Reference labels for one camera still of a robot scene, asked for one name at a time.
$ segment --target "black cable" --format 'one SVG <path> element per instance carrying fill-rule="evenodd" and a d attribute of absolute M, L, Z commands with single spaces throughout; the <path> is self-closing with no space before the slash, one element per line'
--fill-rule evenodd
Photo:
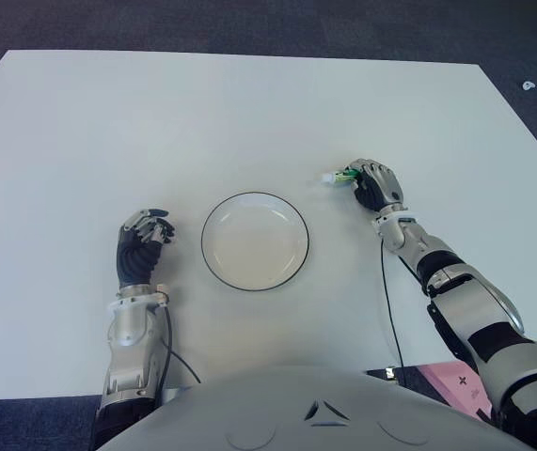
<path fill-rule="evenodd" d="M 158 393 L 155 395 L 155 405 L 159 407 L 162 404 L 162 394 L 164 392 L 164 384 L 166 383 L 166 377 L 167 377 L 167 369 L 170 366 L 170 357 L 172 357 L 172 321 L 170 320 L 170 312 L 167 310 L 167 305 L 164 306 L 164 312 L 166 313 L 166 323 L 167 323 L 167 344 L 164 343 L 164 339 L 162 338 L 162 343 L 164 343 L 164 346 L 166 346 L 167 349 L 167 358 L 166 358 L 166 364 L 164 365 L 164 370 L 162 371 L 162 377 L 159 380 L 159 387 L 158 387 Z"/>
<path fill-rule="evenodd" d="M 383 240 L 381 240 L 381 274 L 383 275 L 383 288 L 385 290 L 385 298 L 387 299 L 387 311 L 389 312 L 389 322 L 391 323 L 391 331 L 393 331 L 393 338 L 396 341 L 396 348 L 398 349 L 398 356 L 400 356 L 400 369 L 402 370 L 402 387 L 406 386 L 406 371 L 403 365 L 402 351 L 400 350 L 400 342 L 398 341 L 398 334 L 396 334 L 396 326 L 393 324 L 393 317 L 391 316 L 391 303 L 389 302 L 389 293 L 387 292 L 387 280 L 385 278 L 385 265 L 383 263 Z"/>
<path fill-rule="evenodd" d="M 201 383 L 201 379 L 195 372 L 195 370 L 176 352 L 172 349 L 172 321 L 170 319 L 170 312 L 167 310 L 167 302 L 169 301 L 169 298 L 167 297 L 167 294 L 165 294 L 162 291 L 158 291 L 162 293 L 164 296 L 166 296 L 166 305 L 164 306 L 164 311 L 166 312 L 166 323 L 167 323 L 167 344 L 164 341 L 164 338 L 161 337 L 162 345 L 164 345 L 164 348 L 167 350 L 167 359 L 166 359 L 166 365 L 164 365 L 164 372 L 162 373 L 162 378 L 160 379 L 160 390 L 164 391 L 164 384 L 166 383 L 166 377 L 167 377 L 167 369 L 170 365 L 170 357 L 173 355 L 176 357 L 185 367 L 189 370 L 189 372 L 193 375 L 197 383 Z"/>
<path fill-rule="evenodd" d="M 199 376 L 197 375 L 197 373 L 195 372 L 195 370 L 189 365 L 186 363 L 186 360 L 184 360 L 176 351 L 172 351 L 172 355 L 174 357 L 176 357 L 178 360 L 181 361 L 181 364 L 183 364 L 184 366 L 186 366 L 186 369 L 189 370 L 189 372 L 193 375 L 193 377 L 195 378 L 195 380 L 197 381 L 197 383 L 201 383 L 201 379 L 199 378 Z"/>
<path fill-rule="evenodd" d="M 419 282 L 419 284 L 422 285 L 422 282 L 420 282 L 419 277 L 415 274 L 414 271 L 412 271 L 412 270 L 410 269 L 410 267 L 408 266 L 408 263 L 406 263 L 405 261 L 403 261 L 403 258 L 401 258 L 401 257 L 398 257 L 398 258 L 400 259 L 401 263 L 403 263 L 403 265 L 406 267 L 406 269 L 408 270 L 408 272 L 410 272 L 410 273 L 412 274 L 412 276 L 413 276 L 415 279 L 417 279 L 417 282 Z"/>

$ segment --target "white table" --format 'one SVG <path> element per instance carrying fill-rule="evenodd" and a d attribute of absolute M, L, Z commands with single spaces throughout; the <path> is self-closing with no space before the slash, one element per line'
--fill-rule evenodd
<path fill-rule="evenodd" d="M 10 52 L 0 62 L 0 397 L 100 393 L 118 226 L 170 210 L 176 349 L 203 380 L 277 364 L 397 363 L 379 240 L 349 188 L 357 157 L 397 172 L 430 232 L 498 285 L 537 339 L 537 142 L 472 65 L 206 54 Z M 226 197 L 290 201 L 310 234 L 287 284 L 249 293 L 206 268 Z M 408 365 L 451 360 L 428 300 L 387 256 Z M 172 367 L 173 384 L 187 383 Z"/>

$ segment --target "white plate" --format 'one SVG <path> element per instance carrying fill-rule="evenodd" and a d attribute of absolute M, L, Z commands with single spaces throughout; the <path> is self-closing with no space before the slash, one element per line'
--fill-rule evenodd
<path fill-rule="evenodd" d="M 231 287 L 250 291 L 284 284 L 308 254 L 308 229 L 287 201 L 265 193 L 228 198 L 208 216 L 201 251 L 210 271 Z"/>

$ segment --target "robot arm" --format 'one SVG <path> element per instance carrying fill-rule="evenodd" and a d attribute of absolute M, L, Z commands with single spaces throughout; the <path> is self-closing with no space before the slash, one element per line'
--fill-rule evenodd
<path fill-rule="evenodd" d="M 91 449 L 153 412 L 161 402 L 171 330 L 167 295 L 151 288 L 150 275 L 164 243 L 174 236 L 174 227 L 162 219 L 166 216 L 163 210 L 141 210 L 119 229 L 119 293 L 109 305 L 114 320 L 107 334 L 111 363 L 95 417 Z"/>
<path fill-rule="evenodd" d="M 482 378 L 496 425 L 537 448 L 537 342 L 524 336 L 513 303 L 446 243 L 427 234 L 403 206 L 395 174 L 372 160 L 359 173 L 355 196 L 378 212 L 373 225 L 431 298 L 427 307 L 450 351 Z"/>

